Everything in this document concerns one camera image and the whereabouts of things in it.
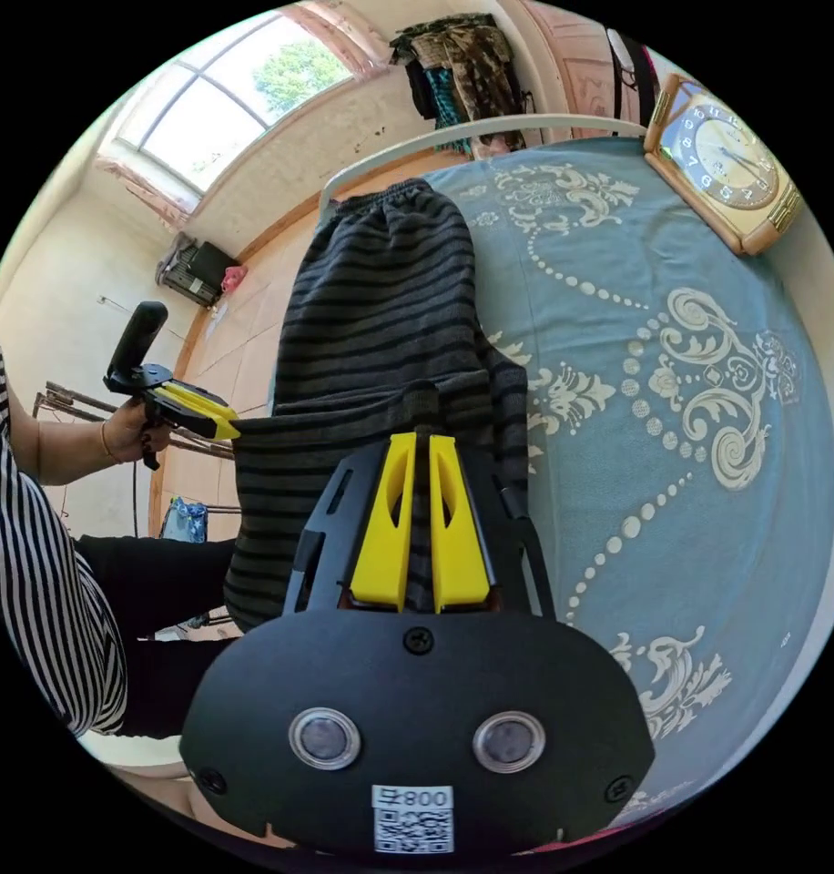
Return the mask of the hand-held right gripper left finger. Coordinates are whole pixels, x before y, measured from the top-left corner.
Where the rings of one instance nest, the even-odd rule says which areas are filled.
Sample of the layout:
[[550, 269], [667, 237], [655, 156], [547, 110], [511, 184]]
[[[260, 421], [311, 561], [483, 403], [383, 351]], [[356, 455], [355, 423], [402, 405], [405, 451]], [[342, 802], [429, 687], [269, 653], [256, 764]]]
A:
[[415, 434], [394, 434], [385, 445], [360, 551], [351, 576], [354, 601], [400, 612], [411, 550]]

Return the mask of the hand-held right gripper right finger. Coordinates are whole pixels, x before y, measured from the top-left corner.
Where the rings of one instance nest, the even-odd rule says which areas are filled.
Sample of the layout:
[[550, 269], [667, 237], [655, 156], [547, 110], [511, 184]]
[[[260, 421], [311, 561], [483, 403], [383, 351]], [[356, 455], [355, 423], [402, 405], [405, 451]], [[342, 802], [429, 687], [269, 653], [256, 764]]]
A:
[[434, 612], [475, 608], [490, 582], [454, 438], [431, 436], [428, 462]]

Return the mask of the person's left hand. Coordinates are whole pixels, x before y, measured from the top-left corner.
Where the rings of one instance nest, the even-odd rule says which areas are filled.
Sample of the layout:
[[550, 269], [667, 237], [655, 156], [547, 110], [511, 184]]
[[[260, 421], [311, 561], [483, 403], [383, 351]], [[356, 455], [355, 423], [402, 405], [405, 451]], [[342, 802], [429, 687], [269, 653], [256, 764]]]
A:
[[168, 431], [147, 423], [143, 400], [130, 398], [102, 423], [101, 437], [107, 458], [117, 464], [141, 462], [145, 454], [162, 452]]

